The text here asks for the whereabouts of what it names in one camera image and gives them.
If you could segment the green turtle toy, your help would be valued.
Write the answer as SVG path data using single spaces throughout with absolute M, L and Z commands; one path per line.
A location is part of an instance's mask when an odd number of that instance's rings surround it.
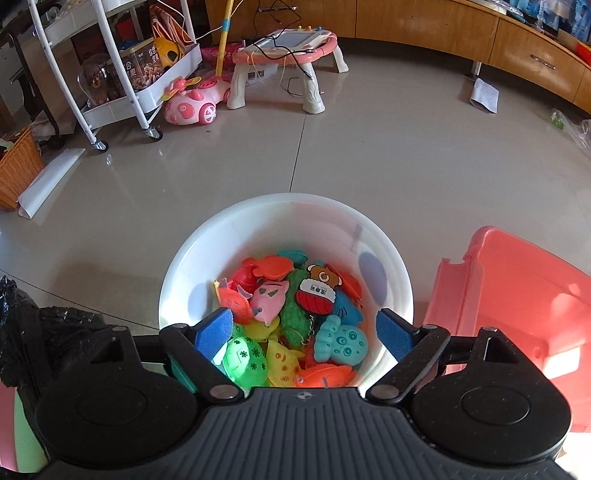
M 226 376 L 240 388 L 269 386 L 266 353 L 259 343 L 246 335 L 242 325 L 233 325 L 231 338 L 226 343 L 222 366 Z

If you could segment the teal octopus toy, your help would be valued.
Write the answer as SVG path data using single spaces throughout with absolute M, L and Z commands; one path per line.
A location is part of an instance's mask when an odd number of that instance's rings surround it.
M 315 362 L 332 361 L 338 365 L 356 367 L 369 354 L 370 346 L 363 330 L 342 324 L 337 315 L 329 315 L 315 335 L 312 350 Z

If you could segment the pink fish toy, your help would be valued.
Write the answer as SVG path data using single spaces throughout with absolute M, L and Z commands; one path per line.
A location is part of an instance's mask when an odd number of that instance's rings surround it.
M 289 289 L 290 282 L 287 280 L 266 281 L 260 284 L 250 298 L 253 318 L 269 326 L 283 309 Z

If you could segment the yellow fish toy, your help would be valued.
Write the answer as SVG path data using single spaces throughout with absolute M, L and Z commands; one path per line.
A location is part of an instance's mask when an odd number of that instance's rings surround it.
M 300 359 L 303 357 L 303 352 L 290 350 L 276 340 L 267 342 L 267 380 L 270 385 L 284 388 L 294 387 L 298 372 L 301 370 Z

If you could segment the orange crab toy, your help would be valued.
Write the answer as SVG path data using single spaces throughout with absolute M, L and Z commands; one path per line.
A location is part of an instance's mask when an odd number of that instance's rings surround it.
M 230 281 L 246 291 L 253 291 L 263 280 L 280 281 L 294 270 L 294 262 L 287 257 L 269 255 L 263 258 L 246 258 Z

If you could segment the pink plastic storage box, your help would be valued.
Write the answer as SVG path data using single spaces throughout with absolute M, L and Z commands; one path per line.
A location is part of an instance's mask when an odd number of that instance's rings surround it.
M 462 262 L 443 260 L 424 319 L 457 336 L 499 328 L 566 397 L 572 429 L 590 430 L 590 278 L 504 230 L 480 228 Z

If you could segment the white plastic bucket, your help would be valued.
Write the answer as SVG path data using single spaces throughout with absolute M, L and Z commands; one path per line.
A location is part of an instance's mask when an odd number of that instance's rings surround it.
M 169 264 L 159 296 L 160 327 L 198 323 L 218 306 L 214 281 L 235 272 L 247 257 L 286 249 L 304 251 L 311 261 L 341 268 L 360 282 L 370 353 L 353 385 L 366 393 L 396 364 L 376 334 L 377 313 L 389 308 L 411 322 L 413 290 L 403 258 L 386 233 L 356 209 L 329 198 L 263 195 L 232 205 L 201 224 Z

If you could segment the black plastic bag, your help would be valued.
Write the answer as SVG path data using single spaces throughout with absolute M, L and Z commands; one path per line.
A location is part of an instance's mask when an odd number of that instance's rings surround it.
M 42 391 L 107 328 L 100 314 L 73 307 L 39 307 L 6 276 L 1 278 L 1 381 Z

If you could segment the pink toy car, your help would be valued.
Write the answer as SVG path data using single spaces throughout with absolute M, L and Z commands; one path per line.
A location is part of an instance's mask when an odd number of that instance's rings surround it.
M 164 89 L 164 119 L 177 126 L 211 124 L 217 115 L 217 105 L 228 101 L 230 84 L 221 77 L 208 79 L 178 77 Z

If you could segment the wicker basket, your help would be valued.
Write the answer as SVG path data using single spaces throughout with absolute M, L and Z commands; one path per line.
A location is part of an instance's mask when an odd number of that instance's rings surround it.
M 16 210 L 19 196 L 42 172 L 41 150 L 34 139 L 32 128 L 19 132 L 1 155 L 1 208 Z

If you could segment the white rolling cart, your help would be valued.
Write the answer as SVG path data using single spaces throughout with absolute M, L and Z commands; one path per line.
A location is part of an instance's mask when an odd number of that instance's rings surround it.
M 188 52 L 152 84 L 136 92 L 131 80 L 127 77 L 109 19 L 118 13 L 133 15 L 139 4 L 138 1 L 83 1 L 81 4 L 67 9 L 59 19 L 53 21 L 48 27 L 44 27 L 38 3 L 32 0 L 27 2 L 36 36 L 53 76 L 88 142 L 98 152 L 107 151 L 108 144 L 97 137 L 97 132 L 105 126 L 129 118 L 134 118 L 137 121 L 141 131 L 149 139 L 155 142 L 161 140 L 163 134 L 152 122 L 163 106 L 164 89 L 171 81 L 180 77 L 190 78 L 202 61 L 189 4 L 186 1 L 181 1 L 179 3 L 181 16 L 189 37 Z M 54 50 L 59 44 L 93 25 L 99 27 L 103 43 L 124 95 L 102 105 L 82 109 L 79 102 L 75 100 L 58 65 Z

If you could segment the wooden tv cabinet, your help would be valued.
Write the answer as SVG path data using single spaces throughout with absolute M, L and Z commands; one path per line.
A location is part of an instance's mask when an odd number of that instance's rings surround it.
M 243 1 L 232 41 L 284 26 L 406 44 L 491 66 L 590 109 L 590 64 L 550 36 L 473 1 Z

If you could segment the pink kids drawing table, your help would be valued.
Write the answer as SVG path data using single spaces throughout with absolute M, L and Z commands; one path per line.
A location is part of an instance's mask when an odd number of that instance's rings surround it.
M 280 29 L 260 38 L 248 47 L 235 52 L 235 64 L 230 82 L 230 93 L 226 104 L 228 109 L 245 107 L 245 86 L 249 71 L 256 71 L 263 65 L 277 67 L 293 66 L 303 82 L 303 110 L 318 115 L 325 111 L 320 85 L 314 63 L 325 57 L 332 57 L 339 74 L 349 71 L 338 36 L 325 29 Z

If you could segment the yellow toy microphone stand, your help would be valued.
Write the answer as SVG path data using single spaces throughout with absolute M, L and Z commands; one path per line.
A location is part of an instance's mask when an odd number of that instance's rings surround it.
M 214 75 L 216 77 L 222 76 L 223 61 L 225 56 L 226 43 L 228 42 L 228 32 L 230 29 L 230 19 L 232 15 L 233 0 L 226 1 L 224 16 L 221 22 L 221 36 L 219 37 L 219 44 L 216 57 L 216 65 Z

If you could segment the red bear keychain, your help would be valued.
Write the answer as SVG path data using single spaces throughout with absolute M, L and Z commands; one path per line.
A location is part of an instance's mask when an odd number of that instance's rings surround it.
M 342 278 L 327 266 L 312 264 L 307 268 L 308 277 L 301 280 L 295 293 L 295 302 L 302 310 L 313 315 L 329 315 L 335 304 L 335 289 L 342 285 Z

